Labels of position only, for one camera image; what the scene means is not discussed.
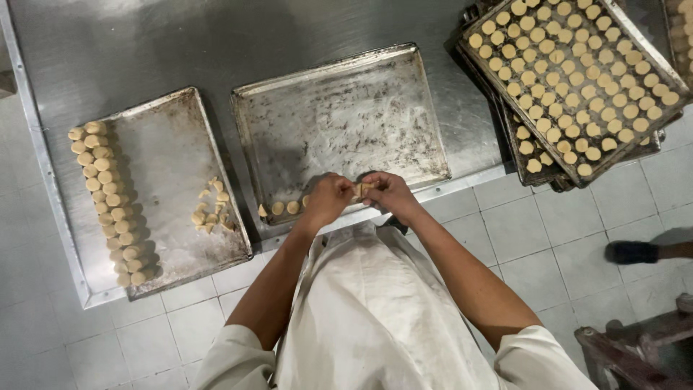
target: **white floor tile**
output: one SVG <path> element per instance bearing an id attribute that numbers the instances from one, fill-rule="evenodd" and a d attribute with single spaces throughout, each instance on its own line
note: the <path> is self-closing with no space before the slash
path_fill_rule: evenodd
<path id="1" fill-rule="evenodd" d="M 676 309 L 676 297 L 685 291 L 678 269 L 626 283 L 635 318 L 643 321 Z"/>
<path id="2" fill-rule="evenodd" d="M 34 245 L 0 251 L 0 307 L 37 298 L 46 292 Z"/>
<path id="3" fill-rule="evenodd" d="M 422 203 L 423 208 L 439 223 L 452 221 L 479 211 L 479 205 L 471 188 L 441 196 Z"/>
<path id="4" fill-rule="evenodd" d="M 662 152 L 693 143 L 693 117 L 684 117 L 668 125 L 664 130 L 667 138 L 662 142 Z"/>
<path id="5" fill-rule="evenodd" d="M 134 390 L 188 390 L 188 382 L 182 367 L 132 382 Z"/>
<path id="6" fill-rule="evenodd" d="M 168 320 L 183 364 L 202 359 L 225 322 L 217 298 L 170 312 Z"/>
<path id="7" fill-rule="evenodd" d="M 65 344 L 84 340 L 113 329 L 107 305 L 84 310 L 74 287 L 51 293 L 51 302 Z"/>
<path id="8" fill-rule="evenodd" d="M 683 277 L 683 283 L 685 284 L 686 292 L 693 294 L 693 264 L 682 265 L 678 268 Z"/>
<path id="9" fill-rule="evenodd" d="M 214 296 L 217 296 L 217 291 L 214 289 L 211 276 L 197 279 L 194 282 L 186 283 L 161 293 L 161 299 L 164 301 L 164 307 L 167 312 L 202 302 Z"/>
<path id="10" fill-rule="evenodd" d="M 485 210 L 482 216 L 499 264 L 550 247 L 532 196 Z"/>
<path id="11" fill-rule="evenodd" d="M 0 364 L 62 345 L 48 296 L 0 310 Z"/>
<path id="12" fill-rule="evenodd" d="M 35 246 L 46 289 L 53 292 L 73 287 L 70 265 L 67 262 L 60 236 L 52 235 L 41 238 Z"/>
<path id="13" fill-rule="evenodd" d="M 552 246 L 604 230 L 589 189 L 542 192 L 534 196 Z"/>
<path id="14" fill-rule="evenodd" d="M 693 145 L 659 153 L 640 164 L 659 212 L 691 203 Z"/>
<path id="15" fill-rule="evenodd" d="M 217 293 L 223 295 L 250 286 L 264 267 L 263 259 L 255 257 L 249 262 L 215 273 L 212 279 L 214 279 Z"/>
<path id="16" fill-rule="evenodd" d="M 536 313 L 544 327 L 553 334 L 556 341 L 561 344 L 570 359 L 580 368 L 580 371 L 587 374 L 585 355 L 582 347 L 575 339 L 574 332 L 579 328 L 577 318 L 572 311 L 569 303 L 554 306 L 550 309 Z"/>
<path id="17" fill-rule="evenodd" d="M 130 378 L 133 380 L 154 375 L 181 364 L 165 314 L 120 328 L 117 334 Z"/>
<path id="18" fill-rule="evenodd" d="M 532 195 L 532 189 L 520 183 L 517 173 L 497 178 L 481 185 L 474 186 L 480 210 L 487 210 L 519 198 Z"/>
<path id="19" fill-rule="evenodd" d="M 43 238 L 57 234 L 58 226 L 55 224 L 46 186 L 43 183 L 36 184 L 19 190 L 19 194 L 32 237 Z"/>
<path id="20" fill-rule="evenodd" d="M 644 241 L 650 242 L 664 233 L 664 227 L 658 215 L 647 217 L 627 225 L 607 230 L 609 241 Z M 624 282 L 633 282 L 646 276 L 669 271 L 678 265 L 675 261 L 663 260 L 656 264 L 619 265 Z"/>
<path id="21" fill-rule="evenodd" d="M 79 390 L 103 390 L 130 381 L 115 331 L 69 344 L 67 356 Z"/>
<path id="22" fill-rule="evenodd" d="M 571 300 L 622 284 L 615 264 L 604 258 L 605 233 L 597 233 L 554 248 Z"/>
<path id="23" fill-rule="evenodd" d="M 19 191 L 0 196 L 0 249 L 24 245 L 29 240 Z"/>
<path id="24" fill-rule="evenodd" d="M 568 293 L 551 249 L 500 265 L 507 284 L 532 311 L 568 302 Z"/>
<path id="25" fill-rule="evenodd" d="M 248 288 L 232 291 L 228 294 L 224 294 L 219 297 L 219 303 L 221 304 L 221 311 L 224 314 L 224 318 L 228 319 L 231 312 L 236 309 L 238 301 L 243 297 L 243 294 L 248 291 Z"/>
<path id="26" fill-rule="evenodd" d="M 639 162 L 607 171 L 590 188 L 607 229 L 657 214 Z"/>
<path id="27" fill-rule="evenodd" d="M 623 325 L 636 322 L 635 312 L 624 286 L 574 300 L 572 307 L 580 326 L 591 326 L 599 332 L 604 332 L 606 324 L 611 320 L 619 320 Z"/>
<path id="28" fill-rule="evenodd" d="M 0 196 L 15 192 L 18 189 L 9 148 L 5 142 L 0 140 Z"/>
<path id="29" fill-rule="evenodd" d="M 161 301 L 161 295 L 155 294 L 134 302 L 127 298 L 121 298 L 108 303 L 108 309 L 113 318 L 113 325 L 122 328 L 131 323 L 150 319 L 166 312 Z"/>
<path id="30" fill-rule="evenodd" d="M 481 213 L 477 212 L 445 222 L 443 227 L 484 265 L 494 266 L 498 264 Z"/>
<path id="31" fill-rule="evenodd" d="M 185 378 L 188 380 L 189 386 L 193 386 L 193 381 L 195 380 L 195 376 L 198 374 L 201 365 L 202 360 L 200 359 L 196 362 L 192 362 L 190 364 L 186 364 L 185 366 L 183 366 L 183 369 L 185 370 Z"/>

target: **hand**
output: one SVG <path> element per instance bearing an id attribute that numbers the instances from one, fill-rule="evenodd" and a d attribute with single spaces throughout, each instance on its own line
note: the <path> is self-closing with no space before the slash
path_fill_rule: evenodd
<path id="1" fill-rule="evenodd" d="M 313 188 L 301 220 L 317 233 L 339 217 L 353 195 L 354 185 L 351 180 L 330 172 Z"/>
<path id="2" fill-rule="evenodd" d="M 401 177 L 392 173 L 376 172 L 361 181 L 375 184 L 374 188 L 364 191 L 364 205 L 373 205 L 377 209 L 384 207 L 406 226 L 411 226 L 420 215 L 426 214 Z"/>

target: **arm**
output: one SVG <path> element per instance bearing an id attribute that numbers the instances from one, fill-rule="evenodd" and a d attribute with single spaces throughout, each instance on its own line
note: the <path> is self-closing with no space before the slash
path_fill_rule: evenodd
<path id="1" fill-rule="evenodd" d="M 270 262 L 250 285 L 226 325 L 244 325 L 271 350 L 289 322 L 301 265 L 315 235 L 344 211 L 353 196 L 349 179 L 330 173 L 315 186 L 306 211 Z"/>
<path id="2" fill-rule="evenodd" d="M 365 191 L 365 205 L 384 207 L 411 227 L 440 271 L 459 310 L 498 351 L 500 339 L 517 334 L 539 318 L 491 270 L 469 253 L 423 209 L 404 180 L 390 173 L 372 173 L 362 180 L 374 183 Z"/>

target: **tile floor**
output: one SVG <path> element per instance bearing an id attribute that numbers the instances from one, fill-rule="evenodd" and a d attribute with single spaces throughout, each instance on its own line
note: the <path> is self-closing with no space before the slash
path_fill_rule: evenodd
<path id="1" fill-rule="evenodd" d="M 602 255 L 610 240 L 670 240 L 663 233 L 671 229 L 693 236 L 691 125 L 693 114 L 667 129 L 662 153 L 621 164 L 588 189 L 555 194 L 508 175 L 425 207 L 537 311 L 584 370 L 572 335 L 580 325 L 646 319 L 693 292 L 688 260 L 615 266 Z M 271 256 L 134 303 L 81 310 L 19 99 L 0 101 L 0 389 L 187 389 Z"/>

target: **forearm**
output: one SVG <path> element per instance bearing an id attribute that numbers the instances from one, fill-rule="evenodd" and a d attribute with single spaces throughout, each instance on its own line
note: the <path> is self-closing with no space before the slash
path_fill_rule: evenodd
<path id="1" fill-rule="evenodd" d="M 244 325 L 260 339 L 265 350 L 271 350 L 286 327 L 291 302 L 317 229 L 305 219 L 294 225 L 291 233 L 250 285 L 226 325 Z"/>
<path id="2" fill-rule="evenodd" d="M 516 334 L 530 325 L 541 325 L 535 313 L 512 289 L 427 212 L 420 213 L 411 227 L 462 314 L 495 350 L 504 335 Z"/>

